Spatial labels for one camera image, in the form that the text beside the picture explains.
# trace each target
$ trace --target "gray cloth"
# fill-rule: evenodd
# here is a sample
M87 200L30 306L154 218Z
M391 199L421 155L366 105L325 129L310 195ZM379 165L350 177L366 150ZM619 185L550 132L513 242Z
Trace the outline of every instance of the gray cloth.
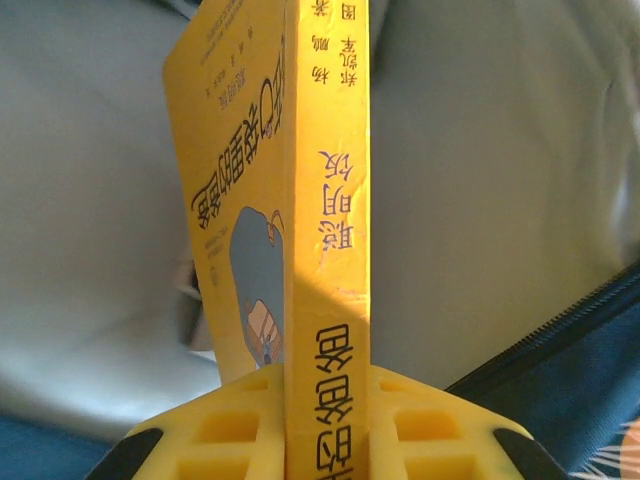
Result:
M638 255L626 0L374 0L373 360L446 386ZM219 382L153 2L0 0L0 409L117 438Z

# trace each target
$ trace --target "cartoon illustration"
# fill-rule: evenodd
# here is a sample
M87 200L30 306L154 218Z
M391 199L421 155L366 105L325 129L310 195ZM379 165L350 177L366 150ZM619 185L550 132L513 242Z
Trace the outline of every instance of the cartoon illustration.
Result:
M245 343L257 368L284 360L284 250L282 217L240 211L231 234L231 269Z

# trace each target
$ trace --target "book cover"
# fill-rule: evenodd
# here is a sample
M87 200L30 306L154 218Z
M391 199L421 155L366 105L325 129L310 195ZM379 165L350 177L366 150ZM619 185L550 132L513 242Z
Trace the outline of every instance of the book cover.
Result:
M367 9L205 0L164 68L221 380L284 362L288 478L367 478Z

